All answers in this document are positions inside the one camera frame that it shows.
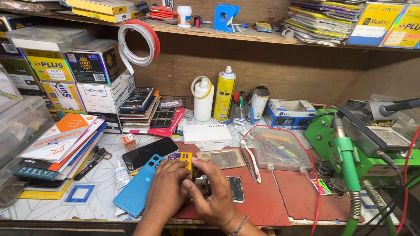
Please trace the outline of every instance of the white box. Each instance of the white box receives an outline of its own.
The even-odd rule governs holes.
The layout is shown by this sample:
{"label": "white box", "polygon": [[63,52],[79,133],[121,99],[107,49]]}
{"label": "white box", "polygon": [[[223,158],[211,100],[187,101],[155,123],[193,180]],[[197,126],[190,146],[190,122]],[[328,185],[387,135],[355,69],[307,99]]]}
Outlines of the white box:
{"label": "white box", "polygon": [[184,126],[184,144],[231,142],[232,136],[225,124]]}
{"label": "white box", "polygon": [[100,113],[118,113],[134,87],[133,75],[121,75],[111,85],[77,84],[86,111]]}
{"label": "white box", "polygon": [[315,108],[305,100],[270,99],[264,119],[273,128],[306,130],[307,121],[315,113]]}

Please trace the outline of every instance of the red wire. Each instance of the red wire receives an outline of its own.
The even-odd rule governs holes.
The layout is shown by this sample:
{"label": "red wire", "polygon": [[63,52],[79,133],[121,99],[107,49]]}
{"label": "red wire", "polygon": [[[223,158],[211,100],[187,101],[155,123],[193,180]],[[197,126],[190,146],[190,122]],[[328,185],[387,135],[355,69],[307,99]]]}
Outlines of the red wire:
{"label": "red wire", "polygon": [[[417,128],[416,133],[413,136],[413,139],[411,140],[411,144],[410,144],[410,148],[408,149],[407,152],[407,156],[405,157],[405,164],[404,164],[404,184],[407,183],[407,167],[408,167],[408,160],[410,159],[410,155],[411,155],[411,150],[413,150],[414,147],[414,143],[416,142],[417,137],[419,136],[420,133],[420,126]],[[398,229],[397,229],[397,233],[400,232],[403,224],[404,224],[404,220],[405,220],[405,214],[407,213],[407,204],[408,204],[408,188],[405,188],[405,194],[404,194],[404,208],[402,210],[402,218],[401,221],[399,223]]]}
{"label": "red wire", "polygon": [[[267,127],[267,128],[272,128],[272,129],[283,130],[283,131],[287,131],[287,132],[291,133],[291,134],[293,135],[293,137],[294,137],[294,138],[295,138],[295,139],[299,142],[300,146],[302,146],[302,147],[303,147],[303,149],[306,151],[306,153],[308,154],[309,158],[311,159],[311,162],[312,162],[312,171],[314,172],[315,179],[318,181],[318,176],[316,175],[316,172],[315,172],[314,160],[312,159],[311,154],[308,152],[308,150],[306,150],[306,148],[302,145],[302,143],[299,141],[299,139],[295,136],[295,134],[294,134],[294,133],[292,133],[291,131],[289,131],[289,130],[287,130],[287,129],[282,129],[282,128],[273,128],[273,127],[269,127],[269,126],[266,126],[266,125],[255,125],[254,127],[257,127],[257,126],[264,126],[264,127]],[[251,131],[251,129],[252,129],[252,128],[250,128],[250,129],[248,130],[248,132],[244,135],[243,140],[245,140],[245,137],[246,137],[246,136],[247,136],[247,134]],[[317,186],[318,186],[318,204],[317,204],[317,207],[316,207],[315,221],[314,221],[314,224],[313,224],[313,226],[312,226],[312,231],[311,231],[311,235],[310,235],[310,236],[312,236],[312,234],[314,233],[315,226],[316,226],[316,222],[317,222],[317,220],[318,220],[319,205],[321,204],[321,187],[320,187],[320,185],[319,185],[319,184],[318,184]]]}

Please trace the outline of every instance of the work mat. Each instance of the work mat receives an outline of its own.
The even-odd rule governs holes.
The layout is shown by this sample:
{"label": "work mat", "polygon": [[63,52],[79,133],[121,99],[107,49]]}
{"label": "work mat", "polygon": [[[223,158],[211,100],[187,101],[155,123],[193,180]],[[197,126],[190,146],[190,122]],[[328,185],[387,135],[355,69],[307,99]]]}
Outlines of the work mat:
{"label": "work mat", "polygon": [[[312,155],[314,163],[316,163],[319,160],[318,154],[313,149],[308,149],[308,151]],[[274,175],[276,176],[288,215],[295,220],[314,220],[318,195],[310,185],[306,173],[274,170]],[[308,176],[311,179],[315,179],[312,173],[308,173]],[[342,199],[333,196],[322,196],[318,220],[347,221],[349,209],[350,197],[348,194],[345,194]],[[359,222],[364,221],[365,219],[360,216]]]}
{"label": "work mat", "polygon": [[[179,152],[192,152],[195,156],[200,150],[195,144],[184,144],[175,141],[179,147]],[[244,149],[247,158],[251,161],[251,157]],[[267,169],[260,169],[261,183],[257,183],[252,179],[248,167],[239,167],[222,170],[226,176],[241,177],[242,187],[244,189],[245,202],[236,203],[236,207],[256,226],[290,226],[286,209],[278,191],[273,173]],[[198,219],[198,213],[193,202],[186,203],[173,218],[180,219]]]}

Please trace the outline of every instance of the smartphone display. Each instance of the smartphone display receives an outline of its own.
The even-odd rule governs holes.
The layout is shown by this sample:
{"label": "smartphone display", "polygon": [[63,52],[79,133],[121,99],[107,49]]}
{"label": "smartphone display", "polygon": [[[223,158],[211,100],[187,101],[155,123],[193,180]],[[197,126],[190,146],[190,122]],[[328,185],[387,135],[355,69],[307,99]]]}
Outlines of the smartphone display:
{"label": "smartphone display", "polygon": [[171,138],[163,138],[123,154],[123,160],[128,172],[132,173],[143,167],[153,155],[166,157],[176,153],[178,150],[178,146]]}

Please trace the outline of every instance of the white plastic bottle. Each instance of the white plastic bottle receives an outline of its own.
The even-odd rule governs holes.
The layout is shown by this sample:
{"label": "white plastic bottle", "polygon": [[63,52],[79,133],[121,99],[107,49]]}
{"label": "white plastic bottle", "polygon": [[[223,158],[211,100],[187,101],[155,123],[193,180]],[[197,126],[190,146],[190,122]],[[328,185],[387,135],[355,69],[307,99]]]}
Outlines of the white plastic bottle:
{"label": "white plastic bottle", "polygon": [[178,6],[178,26],[182,28],[191,28],[191,7]]}
{"label": "white plastic bottle", "polygon": [[214,85],[207,77],[199,76],[193,81],[191,92],[194,95],[194,118],[197,121],[208,121],[211,117]]}

